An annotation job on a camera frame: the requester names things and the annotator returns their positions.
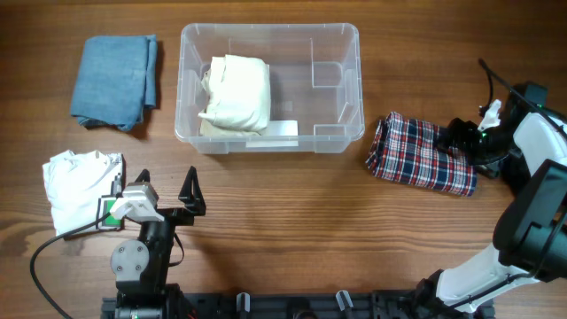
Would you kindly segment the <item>clear plastic storage bin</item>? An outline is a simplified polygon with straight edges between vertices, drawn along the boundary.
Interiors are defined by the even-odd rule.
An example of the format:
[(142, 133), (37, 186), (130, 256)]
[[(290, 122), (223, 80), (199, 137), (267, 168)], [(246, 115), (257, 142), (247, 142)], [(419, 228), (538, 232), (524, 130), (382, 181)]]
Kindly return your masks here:
[[(260, 58), (269, 65), (270, 121), (297, 121), (296, 136), (201, 136), (201, 80), (213, 57)], [(175, 135), (203, 154), (341, 153), (365, 131), (360, 35), (349, 23), (192, 23), (181, 34)]]

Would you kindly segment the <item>black garment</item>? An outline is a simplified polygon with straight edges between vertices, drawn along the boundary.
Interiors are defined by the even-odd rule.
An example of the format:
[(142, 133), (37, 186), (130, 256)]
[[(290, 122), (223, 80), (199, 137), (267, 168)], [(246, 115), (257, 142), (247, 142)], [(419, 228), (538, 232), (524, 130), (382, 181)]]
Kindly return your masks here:
[(516, 196), (531, 179), (531, 173), (527, 166), (522, 151), (514, 147), (509, 150), (506, 158), (500, 164), (502, 180), (509, 186)]

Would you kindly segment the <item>white label in bin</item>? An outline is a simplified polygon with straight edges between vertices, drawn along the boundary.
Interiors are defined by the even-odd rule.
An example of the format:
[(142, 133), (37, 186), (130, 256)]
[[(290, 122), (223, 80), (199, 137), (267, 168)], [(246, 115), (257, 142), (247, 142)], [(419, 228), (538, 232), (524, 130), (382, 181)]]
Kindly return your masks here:
[(298, 133), (297, 121), (271, 121), (263, 131), (264, 136), (296, 136)]

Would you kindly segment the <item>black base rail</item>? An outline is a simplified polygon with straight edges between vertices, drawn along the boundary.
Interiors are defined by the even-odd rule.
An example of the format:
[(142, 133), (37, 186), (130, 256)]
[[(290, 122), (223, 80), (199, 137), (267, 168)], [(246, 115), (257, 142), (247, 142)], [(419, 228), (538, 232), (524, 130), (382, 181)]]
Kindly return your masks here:
[(354, 293), (347, 304), (335, 294), (240, 296), (187, 293), (178, 304), (130, 306), (104, 298), (103, 318), (426, 318), (424, 308), (414, 310), (408, 291)]

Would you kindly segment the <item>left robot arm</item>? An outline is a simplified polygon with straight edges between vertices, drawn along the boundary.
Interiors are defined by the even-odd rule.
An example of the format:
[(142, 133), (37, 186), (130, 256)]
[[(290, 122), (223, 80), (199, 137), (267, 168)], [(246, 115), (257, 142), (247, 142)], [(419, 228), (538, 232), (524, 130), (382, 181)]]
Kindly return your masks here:
[(184, 297), (178, 284), (167, 282), (167, 273), (177, 266), (171, 261), (174, 244), (181, 241), (178, 226), (191, 226), (206, 214), (206, 202), (198, 184), (197, 169), (191, 167), (178, 195), (177, 208), (159, 208), (159, 196), (143, 170), (118, 196), (110, 209), (115, 219), (128, 218), (140, 224), (136, 239), (119, 244), (111, 256), (117, 296), (104, 299), (103, 318), (196, 318), (198, 312)]

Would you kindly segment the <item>cream cloth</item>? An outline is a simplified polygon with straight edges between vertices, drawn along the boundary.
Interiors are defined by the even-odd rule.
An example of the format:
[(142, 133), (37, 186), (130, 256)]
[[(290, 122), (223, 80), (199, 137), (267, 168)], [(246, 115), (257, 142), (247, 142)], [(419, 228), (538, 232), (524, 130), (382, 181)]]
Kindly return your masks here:
[(271, 116), (269, 65), (260, 58), (213, 57), (201, 81), (208, 102), (198, 114), (201, 136), (259, 136)]

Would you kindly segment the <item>blue denim jeans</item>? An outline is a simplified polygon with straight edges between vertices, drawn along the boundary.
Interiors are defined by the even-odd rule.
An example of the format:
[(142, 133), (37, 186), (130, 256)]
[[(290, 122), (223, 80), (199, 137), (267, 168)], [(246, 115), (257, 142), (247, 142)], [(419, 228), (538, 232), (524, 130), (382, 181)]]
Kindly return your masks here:
[(100, 35), (83, 48), (70, 114), (80, 126), (130, 131), (157, 106), (155, 35)]

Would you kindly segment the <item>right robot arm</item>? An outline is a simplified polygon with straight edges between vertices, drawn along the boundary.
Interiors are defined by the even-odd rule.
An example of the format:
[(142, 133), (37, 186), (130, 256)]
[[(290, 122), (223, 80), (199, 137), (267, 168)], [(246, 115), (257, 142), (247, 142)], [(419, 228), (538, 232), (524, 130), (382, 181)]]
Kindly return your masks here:
[(494, 100), (481, 108), (480, 125), (454, 120), (445, 142), (509, 177), (516, 198), (480, 253), (438, 270), (407, 296), (379, 293), (408, 318), (486, 318), (493, 298), (566, 276), (566, 119), (545, 107), (548, 91), (536, 83), (509, 91), (502, 113)]

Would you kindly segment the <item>white t-shirt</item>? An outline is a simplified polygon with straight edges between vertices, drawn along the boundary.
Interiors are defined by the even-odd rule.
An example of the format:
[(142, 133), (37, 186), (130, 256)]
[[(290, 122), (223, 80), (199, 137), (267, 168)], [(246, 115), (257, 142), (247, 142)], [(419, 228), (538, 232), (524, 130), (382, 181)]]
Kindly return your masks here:
[(61, 152), (43, 164), (43, 183), (58, 235), (89, 225), (88, 232), (116, 230), (120, 224), (107, 214), (123, 186), (123, 156), (100, 151)]

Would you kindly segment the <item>plaid shirt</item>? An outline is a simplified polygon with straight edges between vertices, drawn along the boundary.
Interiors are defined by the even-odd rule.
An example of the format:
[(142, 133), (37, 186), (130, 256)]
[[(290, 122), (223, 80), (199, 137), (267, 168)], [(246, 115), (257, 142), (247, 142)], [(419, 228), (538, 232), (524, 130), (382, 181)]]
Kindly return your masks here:
[(439, 140), (446, 129), (391, 112), (377, 122), (365, 164), (375, 177), (395, 183), (469, 197), (478, 177), (465, 152)]

